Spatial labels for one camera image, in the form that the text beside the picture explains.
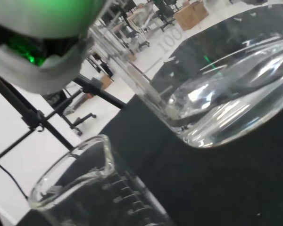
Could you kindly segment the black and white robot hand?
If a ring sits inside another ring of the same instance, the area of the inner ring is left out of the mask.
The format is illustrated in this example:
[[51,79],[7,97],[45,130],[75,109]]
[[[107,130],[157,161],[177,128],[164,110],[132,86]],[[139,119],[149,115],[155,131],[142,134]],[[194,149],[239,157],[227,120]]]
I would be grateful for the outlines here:
[[109,0],[0,0],[0,77],[51,94],[79,74]]

